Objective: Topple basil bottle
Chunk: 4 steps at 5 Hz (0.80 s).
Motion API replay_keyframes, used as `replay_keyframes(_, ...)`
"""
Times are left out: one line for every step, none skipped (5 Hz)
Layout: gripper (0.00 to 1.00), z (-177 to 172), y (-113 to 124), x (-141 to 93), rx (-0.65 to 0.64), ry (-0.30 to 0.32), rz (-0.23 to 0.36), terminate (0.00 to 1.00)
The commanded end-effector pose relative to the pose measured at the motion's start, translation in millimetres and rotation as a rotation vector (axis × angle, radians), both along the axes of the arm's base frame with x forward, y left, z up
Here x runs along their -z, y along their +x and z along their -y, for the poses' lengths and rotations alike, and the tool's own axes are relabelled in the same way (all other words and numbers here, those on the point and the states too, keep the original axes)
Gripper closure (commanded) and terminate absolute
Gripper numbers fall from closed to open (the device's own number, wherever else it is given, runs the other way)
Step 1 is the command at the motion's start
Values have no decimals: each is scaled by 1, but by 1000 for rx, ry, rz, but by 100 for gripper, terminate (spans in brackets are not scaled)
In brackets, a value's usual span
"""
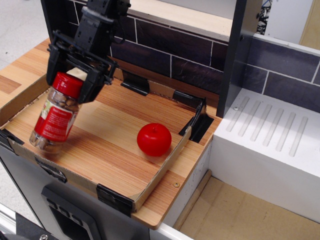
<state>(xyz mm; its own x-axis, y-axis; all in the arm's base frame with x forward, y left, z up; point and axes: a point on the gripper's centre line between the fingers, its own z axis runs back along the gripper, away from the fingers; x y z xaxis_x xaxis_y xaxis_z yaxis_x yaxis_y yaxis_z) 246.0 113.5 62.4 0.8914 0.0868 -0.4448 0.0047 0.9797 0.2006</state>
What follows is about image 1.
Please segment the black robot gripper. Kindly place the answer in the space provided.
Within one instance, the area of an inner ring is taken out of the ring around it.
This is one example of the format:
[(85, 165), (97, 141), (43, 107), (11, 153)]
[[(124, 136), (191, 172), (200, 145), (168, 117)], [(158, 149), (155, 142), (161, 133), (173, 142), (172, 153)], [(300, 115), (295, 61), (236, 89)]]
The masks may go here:
[(47, 1), (47, 84), (53, 85), (58, 72), (78, 68), (87, 73), (78, 103), (93, 102), (102, 88), (112, 83), (118, 64), (108, 55), (115, 33), (124, 30), (120, 18), (130, 7), (128, 0), (89, 0), (80, 10), (79, 24), (71, 26), (71, 2)]

